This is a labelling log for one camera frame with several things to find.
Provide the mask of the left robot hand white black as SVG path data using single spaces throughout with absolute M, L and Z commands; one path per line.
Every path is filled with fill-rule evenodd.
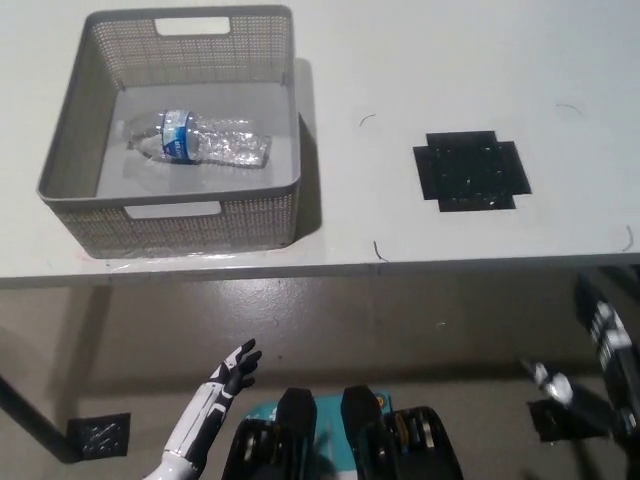
M 203 468 L 235 398 L 251 387 L 262 356 L 250 339 L 237 347 L 199 386 L 171 433 L 164 451 Z

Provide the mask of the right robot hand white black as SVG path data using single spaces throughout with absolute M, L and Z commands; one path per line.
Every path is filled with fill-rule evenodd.
M 574 286 L 579 324 L 595 347 L 608 398 L 598 397 L 542 362 L 523 359 L 530 379 L 548 399 L 586 424 L 621 441 L 639 438 L 639 350 L 613 304 L 585 276 Z

